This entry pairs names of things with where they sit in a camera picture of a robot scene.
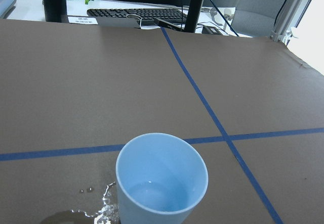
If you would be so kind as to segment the light blue plastic cup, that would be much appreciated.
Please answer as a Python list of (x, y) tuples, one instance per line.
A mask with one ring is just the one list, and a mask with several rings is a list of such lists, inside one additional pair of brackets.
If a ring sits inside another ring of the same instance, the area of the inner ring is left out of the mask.
[(183, 223), (209, 183), (197, 150), (166, 133), (146, 133), (126, 143), (115, 173), (121, 223)]

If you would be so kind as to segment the black computer keyboard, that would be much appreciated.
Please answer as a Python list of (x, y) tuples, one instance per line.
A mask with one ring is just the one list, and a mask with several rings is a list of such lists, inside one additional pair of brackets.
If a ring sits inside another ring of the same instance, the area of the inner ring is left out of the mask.
[(184, 24), (187, 15), (178, 9), (144, 8), (144, 9), (88, 9), (87, 14), (93, 17), (108, 18), (138, 18), (144, 25), (153, 25), (155, 19), (162, 19), (170, 23)]

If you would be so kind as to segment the black monitor stand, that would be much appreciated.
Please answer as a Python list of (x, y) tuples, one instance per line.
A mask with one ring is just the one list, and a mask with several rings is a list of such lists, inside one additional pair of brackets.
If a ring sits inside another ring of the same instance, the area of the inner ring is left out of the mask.
[(184, 32), (195, 33), (204, 0), (190, 0)]

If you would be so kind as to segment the grey office chair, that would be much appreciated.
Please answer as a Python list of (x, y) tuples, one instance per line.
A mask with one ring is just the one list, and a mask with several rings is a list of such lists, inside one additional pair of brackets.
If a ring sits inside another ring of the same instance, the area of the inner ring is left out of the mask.
[(285, 0), (204, 0), (204, 7), (235, 8), (231, 27), (251, 37), (269, 36)]

